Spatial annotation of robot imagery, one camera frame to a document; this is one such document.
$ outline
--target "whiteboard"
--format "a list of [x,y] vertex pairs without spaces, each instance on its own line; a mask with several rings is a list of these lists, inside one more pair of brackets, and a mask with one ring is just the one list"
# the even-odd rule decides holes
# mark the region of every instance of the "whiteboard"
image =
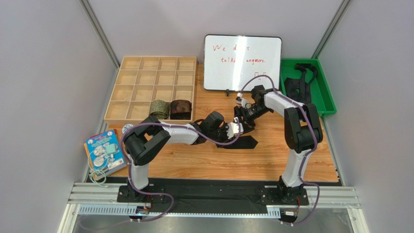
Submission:
[[[204,88],[240,91],[253,77],[266,74],[279,88],[282,40],[279,37],[207,35],[204,43]],[[257,78],[256,85],[271,88],[269,79]]]

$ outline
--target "white wall panel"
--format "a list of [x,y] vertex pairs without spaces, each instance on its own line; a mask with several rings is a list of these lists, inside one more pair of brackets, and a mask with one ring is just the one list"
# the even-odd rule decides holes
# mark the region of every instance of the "white wall panel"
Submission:
[[327,118],[370,232],[413,232],[414,1],[352,1],[320,57]]
[[90,0],[118,60],[198,56],[206,34],[280,36],[282,56],[310,58],[341,0]]
[[115,69],[76,0],[0,3],[0,228],[56,232]]

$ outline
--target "blue book cover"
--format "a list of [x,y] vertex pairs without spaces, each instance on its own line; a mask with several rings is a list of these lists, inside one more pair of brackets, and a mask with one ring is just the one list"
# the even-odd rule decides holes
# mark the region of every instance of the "blue book cover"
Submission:
[[94,169],[103,170],[106,175],[109,175],[126,166],[114,130],[91,137],[86,140],[86,145]]

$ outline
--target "wooden tray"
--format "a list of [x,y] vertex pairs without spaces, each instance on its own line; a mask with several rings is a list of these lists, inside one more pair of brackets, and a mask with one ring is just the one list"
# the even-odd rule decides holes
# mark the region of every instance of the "wooden tray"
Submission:
[[[196,57],[123,58],[105,113],[108,124],[139,124],[148,117],[154,100],[189,100],[194,103]],[[190,120],[161,120],[187,124]]]

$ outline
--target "wooden board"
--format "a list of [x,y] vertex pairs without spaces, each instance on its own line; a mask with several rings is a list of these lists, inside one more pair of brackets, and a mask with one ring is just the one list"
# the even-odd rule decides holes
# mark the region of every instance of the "wooden board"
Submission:
[[[203,64],[197,66],[195,119],[205,118],[212,111],[218,111],[225,117],[226,122],[231,121],[235,98],[235,92],[226,97],[224,91],[203,89]],[[197,146],[166,145],[150,163],[149,177],[278,180],[286,167],[289,152],[284,139],[283,117],[267,113],[257,119],[256,124],[256,129],[249,133],[259,142],[253,150],[218,149],[210,142]],[[123,124],[109,125],[110,129],[118,129],[118,132],[121,132],[122,127]],[[128,168],[111,174],[121,177],[127,175]],[[305,180],[338,181],[325,135],[323,142],[309,159]]]

